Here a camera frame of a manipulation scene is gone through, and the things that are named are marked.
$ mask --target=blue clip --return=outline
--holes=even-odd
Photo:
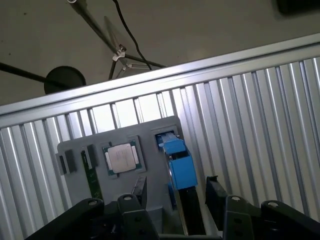
[[[169,168],[174,188],[177,190],[194,187],[198,184],[195,166],[185,142],[172,132],[161,134],[159,147],[170,156]]]

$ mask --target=black plastic piece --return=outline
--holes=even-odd
[[[58,155],[58,154],[56,155],[56,157],[57,157],[57,162],[58,162],[60,174],[61,175],[67,174],[67,167],[66,167],[66,164],[65,164],[64,157],[61,156],[61,155]]]
[[[140,176],[138,178],[132,190],[132,194],[137,197],[142,208],[146,209],[146,206],[147,206],[147,177],[146,176]]]
[[[263,219],[277,223],[276,228],[281,237],[320,239],[320,223],[283,202],[265,201],[261,204],[261,213]]]
[[[122,195],[118,198],[117,203],[119,212],[123,216],[126,239],[159,239],[158,233],[152,224],[148,212],[142,208],[135,195]]]
[[[90,144],[86,147],[86,154],[87,154],[89,169],[93,169],[96,166],[98,166],[95,146],[93,144]]]
[[[255,236],[262,235],[262,225],[260,208],[240,196],[226,197],[223,239],[253,240]]]
[[[91,219],[103,214],[104,202],[101,199],[88,198],[82,200],[27,237],[26,240],[90,239],[88,226]]]
[[[185,224],[189,235],[205,235],[199,199],[196,187],[188,187],[179,190],[181,205],[183,209]]]
[[[205,204],[219,231],[224,229],[227,196],[228,193],[218,182],[218,176],[208,176],[206,178]]]
[[[72,149],[67,150],[64,152],[65,160],[67,164],[67,173],[72,173],[77,170],[76,163],[75,163],[75,155]]]

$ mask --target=metal stand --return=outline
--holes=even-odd
[[[86,21],[86,23],[92,28],[92,30],[96,33],[96,35],[106,44],[106,46],[114,53],[112,57],[112,65],[109,73],[108,80],[111,80],[114,76],[115,68],[117,61],[119,60],[123,68],[117,74],[118,77],[121,73],[125,72],[127,69],[146,69],[142,68],[141,66],[146,66],[145,61],[139,57],[132,56],[126,54],[126,48],[123,45],[119,45],[119,47],[115,47],[111,41],[107,38],[107,36],[103,33],[101,28],[99,27],[98,23],[94,20],[91,16],[89,11],[87,10],[87,3],[85,0],[67,0],[71,7]],[[128,63],[127,59],[134,60],[137,62],[142,63],[141,65],[136,63]],[[147,61],[147,63],[151,66],[158,67],[158,68],[165,68],[166,66],[158,64],[156,62]]]
[[[50,79],[47,79],[43,76],[34,74],[32,72],[29,71],[25,71],[23,69],[14,67],[14,66],[10,66],[8,64],[2,63],[0,62],[0,71],[9,73],[9,74],[14,74],[23,78],[27,78],[27,79],[31,79],[31,80],[35,80],[37,82],[43,83],[43,84],[51,84],[57,88],[60,88],[61,90],[68,90],[70,89],[69,86],[67,86],[66,84],[63,84],[61,82],[57,82],[57,81],[52,81]]]

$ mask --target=gray wall panel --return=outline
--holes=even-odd
[[[320,58],[313,57],[320,44],[301,46],[266,55],[249,50],[248,59],[243,52],[222,56],[223,65],[201,60],[175,75],[149,72],[145,81],[119,79],[93,94],[88,86],[74,98],[58,93],[27,109],[25,102],[4,106],[0,238],[22,240],[72,206],[56,163],[60,142],[172,115],[193,156],[208,233],[215,232],[204,205],[211,175],[252,204],[281,200],[319,221]]]

